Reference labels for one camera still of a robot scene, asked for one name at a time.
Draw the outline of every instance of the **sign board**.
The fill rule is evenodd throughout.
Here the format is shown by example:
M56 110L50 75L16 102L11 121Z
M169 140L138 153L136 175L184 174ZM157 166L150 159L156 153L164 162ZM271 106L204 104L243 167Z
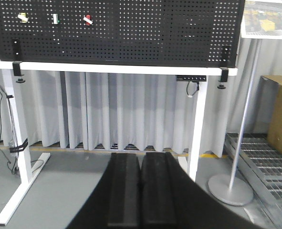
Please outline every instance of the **sign board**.
M282 0L246 0L241 36L282 40Z

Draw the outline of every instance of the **white curtain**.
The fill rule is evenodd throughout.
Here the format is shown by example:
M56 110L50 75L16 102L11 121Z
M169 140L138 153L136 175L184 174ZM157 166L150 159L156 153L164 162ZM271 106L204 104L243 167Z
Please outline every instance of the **white curtain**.
M200 153L222 153L224 134L237 133L254 61L254 43L241 39L238 76L229 77L224 90L217 89L219 76L209 77L203 138ZM44 146L60 142L62 148L83 143L93 149L113 143L123 149L132 143L140 150L153 145L178 153L188 147L192 129L193 99L186 97L186 83L174 76L23 71L22 95L29 142ZM276 88L261 75L282 75L282 41L262 42L246 132L268 130ZM7 104L2 103L2 139L7 145Z

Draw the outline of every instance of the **cable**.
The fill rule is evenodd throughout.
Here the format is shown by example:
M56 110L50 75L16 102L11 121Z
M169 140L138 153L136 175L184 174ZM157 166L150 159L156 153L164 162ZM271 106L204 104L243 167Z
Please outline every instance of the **cable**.
M43 160L41 160L41 159L38 159L38 160L33 160L33 161L31 161L31 163L33 163L33 162L37 162L37 161L42 161L42 164L41 164L38 168L40 168L41 166L43 166L44 161L43 161Z
M197 83L197 88L196 88L196 91L195 91L193 94L189 94L189 93L188 93L188 86L189 86L189 83L190 83L190 81L189 81L188 84L187 84L187 89L186 89L186 91L187 91L188 98L191 98L191 97L193 97L193 96L196 94L197 91L199 91L199 82L196 82L196 83Z
M2 137L2 117L1 117L1 102L2 102L2 99L3 99L3 94L2 92L4 92L6 94L6 92L4 91L4 89L0 86L0 96L1 96L1 99L0 99L0 141L1 141L1 137ZM11 161L9 160L9 158L6 156L6 154L4 153L4 151L0 148L0 151L3 153L4 157L7 159L7 165L8 164L11 164Z
M0 85L0 95L1 95L1 99L0 99L0 141L1 141L1 136L2 136L2 118L1 118L1 102L2 102L2 99L3 99L2 92L7 97L7 102L8 102L8 105L9 105L9 112L10 112L10 122L11 122L11 131L12 131L13 141L14 141L15 146L17 146L16 129L15 129L15 125L14 125L14 122L13 122L10 98L8 97L7 93L5 92L4 88L1 85ZM4 157L7 159L7 168L11 171L11 174L16 175L19 171L18 166L16 165L18 158L19 158L19 153L17 153L17 156L15 157L15 161L13 163L12 168L10 168L9 165L11 164L11 161L9 160L9 158L6 156L6 154L4 153L4 151L1 148L0 148L0 151L3 153Z

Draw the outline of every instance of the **floor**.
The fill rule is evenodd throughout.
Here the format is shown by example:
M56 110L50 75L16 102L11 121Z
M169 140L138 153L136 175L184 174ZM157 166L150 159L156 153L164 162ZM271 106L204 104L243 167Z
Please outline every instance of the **floor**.
M33 149L36 151L31 149L32 160L37 159L42 152L48 152L38 147ZM0 228L65 228L91 194L110 157L109 153L103 151L87 153L79 149L74 152L51 149L50 152L50 159L8 225ZM142 161L143 154L139 153L138 157ZM231 164L227 158L201 158L196 181L207 191L207 181L212 175L229 174L230 169ZM0 212L19 184L20 178L11 175L0 152ZM247 220L251 217L255 223L271 228L269 220L260 213L256 199L245 207L227 207Z

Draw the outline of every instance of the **pegboard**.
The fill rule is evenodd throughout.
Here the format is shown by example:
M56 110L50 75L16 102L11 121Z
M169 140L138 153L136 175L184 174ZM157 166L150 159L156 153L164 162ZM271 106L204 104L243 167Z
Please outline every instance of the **pegboard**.
M235 67L243 7L244 0L0 0L1 56L5 61ZM26 13L28 22L19 13ZM52 23L55 13L59 24ZM85 15L92 16L92 25L86 25ZM18 57L12 39L20 42Z

